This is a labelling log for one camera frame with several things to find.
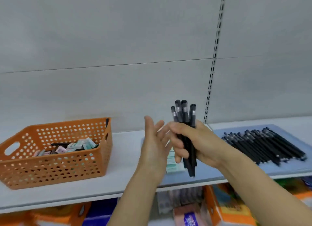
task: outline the blue tray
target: blue tray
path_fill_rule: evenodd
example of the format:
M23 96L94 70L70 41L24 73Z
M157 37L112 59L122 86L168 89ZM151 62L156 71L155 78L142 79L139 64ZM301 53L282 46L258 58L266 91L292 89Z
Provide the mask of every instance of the blue tray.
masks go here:
M277 134L284 137L287 141L297 146L299 149L304 151L308 157L306 161L290 160L288 163L282 162L280 166L277 166L274 163L260 164L259 167L265 173L267 173L268 175L274 176L274 175L286 175L286 174L312 172L312 147L274 124L217 129L217 130L214 130L214 133L218 137L223 137L224 132L238 133L238 132L244 132L246 129L262 130L265 127L269 127L271 130L275 131ZM220 171L218 171L215 168L205 165L201 161L197 161L197 167L195 169L195 177L193 178L189 177L187 171L178 172L178 173L169 173L165 175L160 187L196 183L196 182L222 180L222 179L224 179L224 177L222 173L220 173Z

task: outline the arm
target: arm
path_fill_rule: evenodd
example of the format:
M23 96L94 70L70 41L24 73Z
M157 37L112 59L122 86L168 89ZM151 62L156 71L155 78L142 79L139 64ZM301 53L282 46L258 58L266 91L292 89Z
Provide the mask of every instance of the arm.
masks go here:
M157 186L166 173L167 156L172 145L169 126L164 121L154 125L145 117L145 139L138 167L118 202L108 226L147 225Z
M170 123L170 129L188 136L197 149L197 158L217 168L240 195L261 225L311 225L312 211L264 173L246 155L217 137L203 123L196 129L180 123ZM187 158L183 143L175 134L171 142L176 161Z

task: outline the hand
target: hand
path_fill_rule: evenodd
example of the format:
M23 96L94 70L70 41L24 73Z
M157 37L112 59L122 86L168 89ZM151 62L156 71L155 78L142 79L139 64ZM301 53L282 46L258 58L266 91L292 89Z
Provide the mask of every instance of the hand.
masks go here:
M137 170L147 171L148 175L159 185L166 173L167 156L172 147L170 142L167 144L171 132L168 132L169 126L164 126L163 120L154 125L150 116L145 116L144 119L145 139Z
M178 122L170 122L168 125L172 131L170 142L174 147L174 158L177 163L181 162L182 157L188 158L189 153L176 134L187 136L197 149L197 159L211 167L220 167L224 161L231 158L231 155L237 153L235 148L220 139L199 120L196 120L196 128Z

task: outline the white shelf back panel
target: white shelf back panel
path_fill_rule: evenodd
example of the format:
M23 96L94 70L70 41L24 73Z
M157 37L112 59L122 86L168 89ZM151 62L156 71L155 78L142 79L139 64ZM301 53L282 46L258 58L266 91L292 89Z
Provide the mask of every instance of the white shelf back panel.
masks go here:
M311 58L218 59L208 122L312 115Z
M218 58L312 53L310 0L226 0Z
M221 0L0 0L0 72L212 58Z
M0 76L4 141L25 126L112 117L113 132L144 129L144 115L172 121L176 99L205 111L211 59L6 73Z

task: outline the basket handle hole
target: basket handle hole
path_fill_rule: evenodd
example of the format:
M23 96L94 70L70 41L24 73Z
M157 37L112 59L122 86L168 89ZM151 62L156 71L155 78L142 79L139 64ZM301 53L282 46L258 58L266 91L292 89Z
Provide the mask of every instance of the basket handle hole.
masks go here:
M14 151L16 151L19 147L20 147L21 143L19 143L18 141L14 142L12 145L10 145L8 148L6 148L4 150L4 154L6 156L9 156L10 154L12 154Z

